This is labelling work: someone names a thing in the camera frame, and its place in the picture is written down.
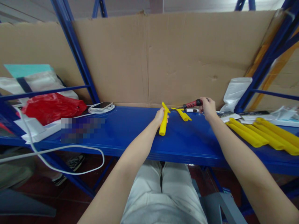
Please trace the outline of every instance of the red plastic bag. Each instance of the red plastic bag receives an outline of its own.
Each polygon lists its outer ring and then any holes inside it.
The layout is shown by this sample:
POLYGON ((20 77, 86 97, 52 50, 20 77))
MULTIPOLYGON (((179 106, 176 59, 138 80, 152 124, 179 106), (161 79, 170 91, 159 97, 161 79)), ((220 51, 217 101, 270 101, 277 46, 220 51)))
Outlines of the red plastic bag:
POLYGON ((61 118, 80 116, 86 108, 82 100, 50 93, 29 99, 22 112, 28 117, 35 117, 42 125, 47 125, 61 118))

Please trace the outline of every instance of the forearm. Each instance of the forearm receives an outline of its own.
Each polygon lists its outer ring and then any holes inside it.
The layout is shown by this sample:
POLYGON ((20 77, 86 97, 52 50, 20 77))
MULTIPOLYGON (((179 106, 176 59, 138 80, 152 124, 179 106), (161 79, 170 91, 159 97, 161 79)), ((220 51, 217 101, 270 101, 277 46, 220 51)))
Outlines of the forearm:
POLYGON ((126 148, 78 223, 120 223, 138 170, 146 160, 159 123, 152 121, 126 148))
POLYGON ((160 124, 152 121, 127 147, 115 167, 122 167, 134 178, 150 153, 156 132, 160 124))
POLYGON ((299 212, 256 156, 219 118, 210 120, 222 152, 261 223, 297 223, 299 212))
POLYGON ((221 146, 222 152, 231 169, 239 178, 261 187, 265 178, 274 181, 256 154, 245 145, 220 118, 213 118, 210 125, 221 146))

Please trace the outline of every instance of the shoe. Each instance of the shoe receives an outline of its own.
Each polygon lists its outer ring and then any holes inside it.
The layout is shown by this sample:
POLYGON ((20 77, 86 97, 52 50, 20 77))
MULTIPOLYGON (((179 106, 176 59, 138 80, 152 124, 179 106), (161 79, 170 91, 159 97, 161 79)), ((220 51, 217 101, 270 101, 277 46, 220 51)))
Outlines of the shoe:
MULTIPOLYGON (((79 169, 79 167, 82 165, 83 160, 85 159, 84 155, 80 155, 77 157, 72 157, 67 161, 67 165, 69 168, 71 168, 73 171, 76 171, 79 169)), ((61 185, 66 180, 66 176, 64 176, 62 173, 59 177, 52 180, 55 186, 61 185)))
POLYGON ((84 161, 84 159, 85 159, 84 155, 80 155, 80 156, 77 156, 77 157, 72 157, 67 161, 67 165, 73 171, 76 171, 82 165, 82 162, 84 161))
POLYGON ((65 182, 67 178, 61 173, 58 178, 52 179, 53 184, 57 187, 65 182))

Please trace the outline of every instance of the white charging cable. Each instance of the white charging cable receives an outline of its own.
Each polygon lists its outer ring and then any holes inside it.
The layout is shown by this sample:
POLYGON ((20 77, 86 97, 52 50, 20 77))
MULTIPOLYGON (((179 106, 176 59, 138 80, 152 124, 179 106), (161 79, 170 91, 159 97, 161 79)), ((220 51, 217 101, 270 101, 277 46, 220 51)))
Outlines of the white charging cable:
POLYGON ((61 173, 65 173, 65 174, 71 174, 71 175, 82 175, 82 174, 86 174, 86 173, 89 173, 89 172, 92 172, 92 171, 95 171, 97 169, 100 169, 103 165, 104 165, 104 162, 105 162, 105 157, 104 157, 104 153, 102 152, 102 150, 98 149, 98 148, 93 148, 93 147, 88 147, 88 146, 82 146, 82 145, 71 145, 71 146, 62 146, 62 147, 58 147, 58 148, 53 148, 53 149, 49 149, 49 150, 44 150, 44 151, 37 151, 34 144, 33 144, 33 140, 32 140, 32 135, 31 135, 31 132, 26 124, 26 121, 24 120, 24 117, 23 117, 23 113, 21 112, 21 110, 19 108, 15 108, 19 114, 20 114, 20 117, 21 117, 21 120, 23 121, 25 127, 26 127, 26 131, 29 135, 29 139, 30 139, 30 145, 31 145, 31 148, 32 150, 34 151, 33 153, 28 153, 28 154, 23 154, 23 155, 19 155, 19 156, 12 156, 12 157, 8 157, 8 158, 4 158, 4 159, 0 159, 0 163, 4 163, 4 162, 8 162, 8 161, 11 161, 11 160, 15 160, 15 159, 21 159, 21 158, 25 158, 25 157, 29 157, 29 156, 38 156, 43 162, 44 164, 49 167, 50 169, 52 170, 55 170, 57 172, 61 172, 61 173), (79 148, 87 148, 87 149, 93 149, 93 150, 97 150, 99 152, 101 152, 102 154, 102 157, 103 157, 103 163, 102 165, 100 165, 99 167, 95 168, 95 169, 92 169, 92 170, 89 170, 89 171, 86 171, 86 172, 83 172, 83 173, 71 173, 71 172, 67 172, 67 171, 64 171, 64 170, 59 170, 59 169, 56 169, 55 167, 52 167, 42 156, 41 154, 44 154, 44 153, 48 153, 48 152, 53 152, 53 151, 56 151, 56 150, 60 150, 60 149, 65 149, 65 148, 73 148, 73 147, 79 147, 79 148))
POLYGON ((94 108, 97 105, 99 105, 99 104, 91 105, 91 107, 88 108, 88 112, 91 114, 104 114, 104 113, 107 113, 115 108, 115 105, 112 104, 103 110, 99 110, 98 108, 94 108))

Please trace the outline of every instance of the yellow foam handle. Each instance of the yellow foam handle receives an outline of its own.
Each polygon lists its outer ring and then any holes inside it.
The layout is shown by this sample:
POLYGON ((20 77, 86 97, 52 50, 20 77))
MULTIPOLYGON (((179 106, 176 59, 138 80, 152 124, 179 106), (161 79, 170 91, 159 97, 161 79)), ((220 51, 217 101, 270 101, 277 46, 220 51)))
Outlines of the yellow foam handle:
POLYGON ((242 125, 240 122, 236 121, 235 119, 230 118, 230 122, 232 124, 234 124, 235 126, 237 126, 238 128, 245 131, 246 133, 248 133, 249 135, 253 136, 257 140, 259 140, 263 145, 267 145, 269 143, 269 141, 267 139, 263 138, 262 136, 260 136, 259 134, 257 134, 253 130, 249 129, 248 127, 242 125))
POLYGON ((273 131, 266 128, 264 125, 258 122, 254 122, 253 126, 261 130, 262 132, 265 132, 266 134, 270 135, 271 137, 275 138, 277 141, 281 142, 283 145, 286 146, 286 151, 291 154, 292 156, 299 155, 299 148, 289 143, 284 138, 280 137, 279 135, 275 134, 273 131))
POLYGON ((272 148, 274 148, 276 150, 284 150, 284 149, 286 149, 286 146, 284 144, 282 144, 281 142, 277 141, 275 138, 271 137, 270 135, 266 134, 265 132, 262 132, 261 130, 257 129, 253 125, 251 125, 251 124, 245 124, 245 126, 248 127, 248 128, 250 128, 251 130, 253 130, 257 134, 259 134, 260 136, 264 137, 265 139, 267 139, 269 141, 269 145, 271 145, 272 148))
POLYGON ((181 118, 184 120, 184 121, 189 121, 189 120, 192 120, 186 113, 183 113, 183 110, 184 109, 176 109, 176 111, 179 113, 179 115, 181 116, 181 118))
POLYGON ((167 125, 167 114, 170 113, 169 109, 167 108, 167 106, 165 105, 164 102, 162 102, 162 107, 164 107, 164 116, 163 116, 163 120, 162 123, 160 125, 160 129, 159 129, 159 135, 164 136, 166 134, 166 125, 167 125))
POLYGON ((268 129, 273 131, 274 133, 278 134, 280 137, 284 138, 288 142, 290 142, 292 145, 299 146, 299 137, 293 135, 292 133, 289 133, 288 131, 277 127, 276 125, 272 124, 269 121, 266 121, 264 118, 257 118, 257 122, 263 124, 268 129))
POLYGON ((263 146, 263 144, 259 140, 257 140, 252 135, 248 134, 246 131, 238 128, 236 125, 232 124, 231 122, 226 122, 225 124, 229 126, 231 129, 233 129, 242 139, 247 141, 253 147, 259 148, 263 146))

